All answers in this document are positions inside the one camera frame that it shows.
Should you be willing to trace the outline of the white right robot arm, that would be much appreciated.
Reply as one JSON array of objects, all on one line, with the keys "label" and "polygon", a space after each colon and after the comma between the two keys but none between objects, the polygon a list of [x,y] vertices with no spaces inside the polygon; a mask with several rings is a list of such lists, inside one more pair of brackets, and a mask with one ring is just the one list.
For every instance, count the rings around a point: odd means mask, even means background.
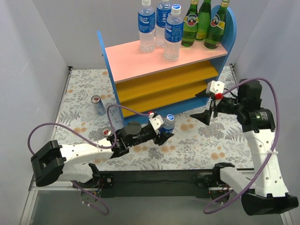
[{"label": "white right robot arm", "polygon": [[210,175],[204,175],[202,183],[207,187],[228,185],[241,198],[244,211],[249,215],[282,214],[299,206],[298,198],[289,194],[280,171],[277,151],[279,118],[269,109],[261,107],[262,86],[260,79],[242,79],[236,85],[238,94],[225,95],[225,84],[208,83],[199,96],[211,98],[210,107],[191,117],[209,125],[219,113],[235,115],[242,126],[249,144],[255,175],[246,178],[231,163],[218,163]]}]

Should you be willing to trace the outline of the green Perrier bottle yellow label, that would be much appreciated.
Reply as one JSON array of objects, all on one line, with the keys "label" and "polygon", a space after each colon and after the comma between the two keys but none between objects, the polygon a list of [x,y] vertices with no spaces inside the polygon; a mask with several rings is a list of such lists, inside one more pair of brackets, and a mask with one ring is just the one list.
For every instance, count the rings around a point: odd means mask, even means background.
[{"label": "green Perrier bottle yellow label", "polygon": [[194,44],[198,31],[198,3],[199,0],[191,0],[190,7],[184,18],[182,46],[190,47]]}]

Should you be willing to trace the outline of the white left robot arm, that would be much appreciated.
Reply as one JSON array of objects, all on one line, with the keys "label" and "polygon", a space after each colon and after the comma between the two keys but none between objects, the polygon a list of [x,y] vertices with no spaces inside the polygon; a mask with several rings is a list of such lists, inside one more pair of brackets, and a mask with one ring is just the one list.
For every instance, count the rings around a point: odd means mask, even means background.
[{"label": "white left robot arm", "polygon": [[100,176],[96,166],[91,161],[96,159],[111,159],[121,157],[133,146],[149,140],[160,146],[173,133],[167,133],[159,128],[159,122],[150,121],[142,127],[137,121],[132,121],[116,131],[116,136],[109,136],[93,144],[82,143],[60,145],[52,140],[46,143],[31,157],[31,164],[36,185],[45,187],[58,180],[78,181],[88,187],[96,187]]}]

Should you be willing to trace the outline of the clear bottle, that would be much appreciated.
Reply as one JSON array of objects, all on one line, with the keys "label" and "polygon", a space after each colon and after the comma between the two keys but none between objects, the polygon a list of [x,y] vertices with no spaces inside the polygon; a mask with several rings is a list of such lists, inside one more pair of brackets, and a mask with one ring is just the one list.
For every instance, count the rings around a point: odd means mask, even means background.
[{"label": "clear bottle", "polygon": [[109,136],[111,136],[112,135],[112,130],[111,130],[111,128],[109,128],[109,127],[105,127],[105,128],[103,128],[102,129],[102,136],[103,137],[109,137]]}]

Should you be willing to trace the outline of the water bottle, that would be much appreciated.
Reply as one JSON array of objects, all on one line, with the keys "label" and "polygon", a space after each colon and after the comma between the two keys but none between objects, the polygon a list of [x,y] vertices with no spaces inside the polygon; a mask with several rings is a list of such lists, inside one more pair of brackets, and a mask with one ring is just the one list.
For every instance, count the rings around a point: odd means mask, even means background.
[{"label": "water bottle", "polygon": [[156,8],[155,44],[160,48],[165,46],[165,23],[171,13],[172,4],[169,0],[162,0]]},{"label": "water bottle", "polygon": [[166,132],[167,134],[172,134],[175,128],[175,116],[172,114],[166,115],[164,117],[164,125],[161,128],[161,132]]},{"label": "water bottle", "polygon": [[138,11],[138,30],[139,48],[144,53],[150,53],[155,49],[155,18],[151,0],[142,0],[142,6]]},{"label": "water bottle", "polygon": [[174,4],[171,13],[165,23],[165,46],[163,58],[166,61],[177,61],[180,54],[180,45],[183,35],[183,18],[181,17],[181,5]]}]

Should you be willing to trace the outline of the red bull can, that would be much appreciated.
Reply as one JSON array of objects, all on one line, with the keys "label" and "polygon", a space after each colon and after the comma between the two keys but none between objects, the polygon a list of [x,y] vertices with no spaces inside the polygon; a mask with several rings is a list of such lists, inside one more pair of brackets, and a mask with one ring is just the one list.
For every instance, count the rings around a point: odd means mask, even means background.
[{"label": "red bull can", "polygon": [[101,116],[105,115],[105,107],[99,95],[94,95],[91,97],[91,102],[94,105],[97,113]]}]

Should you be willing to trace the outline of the green Perrier bottle red label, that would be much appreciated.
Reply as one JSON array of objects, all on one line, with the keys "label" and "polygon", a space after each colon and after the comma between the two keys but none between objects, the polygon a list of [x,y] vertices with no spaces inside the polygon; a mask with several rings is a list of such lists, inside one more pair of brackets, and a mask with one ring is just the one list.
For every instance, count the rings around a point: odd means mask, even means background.
[{"label": "green Perrier bottle red label", "polygon": [[219,46],[225,31],[226,11],[230,4],[229,0],[222,0],[220,8],[214,15],[207,29],[204,46],[215,49]]}]

